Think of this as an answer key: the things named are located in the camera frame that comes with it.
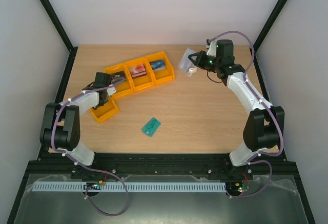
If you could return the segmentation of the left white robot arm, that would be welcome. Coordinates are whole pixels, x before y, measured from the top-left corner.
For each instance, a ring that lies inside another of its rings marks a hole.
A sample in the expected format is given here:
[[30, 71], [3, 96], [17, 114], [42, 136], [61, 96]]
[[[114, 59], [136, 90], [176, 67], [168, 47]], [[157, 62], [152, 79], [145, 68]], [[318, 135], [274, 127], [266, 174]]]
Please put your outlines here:
[[39, 140], [71, 159], [76, 165], [90, 166], [95, 153], [80, 138], [80, 116], [92, 109], [103, 108], [116, 93], [116, 84], [108, 73], [97, 72], [94, 82], [87, 85], [73, 98], [45, 107]]

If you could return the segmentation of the beige leather card holder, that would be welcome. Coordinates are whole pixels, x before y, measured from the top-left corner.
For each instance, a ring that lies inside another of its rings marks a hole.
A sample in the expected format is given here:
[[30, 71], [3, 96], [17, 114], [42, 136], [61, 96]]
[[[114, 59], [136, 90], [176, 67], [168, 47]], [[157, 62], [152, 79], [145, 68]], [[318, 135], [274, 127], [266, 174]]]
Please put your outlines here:
[[193, 73], [197, 72], [198, 67], [195, 66], [192, 61], [188, 58], [189, 55], [194, 54], [195, 51], [187, 48], [184, 52], [180, 62], [179, 62], [179, 69], [183, 71], [187, 76], [191, 77]]

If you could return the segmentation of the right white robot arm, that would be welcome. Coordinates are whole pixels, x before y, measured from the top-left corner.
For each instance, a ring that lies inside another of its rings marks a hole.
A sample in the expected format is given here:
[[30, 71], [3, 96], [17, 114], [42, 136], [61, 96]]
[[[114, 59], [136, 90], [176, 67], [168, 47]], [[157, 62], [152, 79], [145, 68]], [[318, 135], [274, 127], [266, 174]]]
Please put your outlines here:
[[243, 141], [229, 154], [230, 162], [223, 166], [226, 177], [236, 178], [241, 173], [241, 166], [249, 164], [267, 149], [283, 145], [284, 110], [266, 100], [251, 83], [243, 66], [235, 63], [231, 40], [211, 42], [207, 51], [191, 51], [187, 53], [187, 61], [191, 63], [188, 73], [196, 68], [215, 73], [237, 96], [248, 114]]

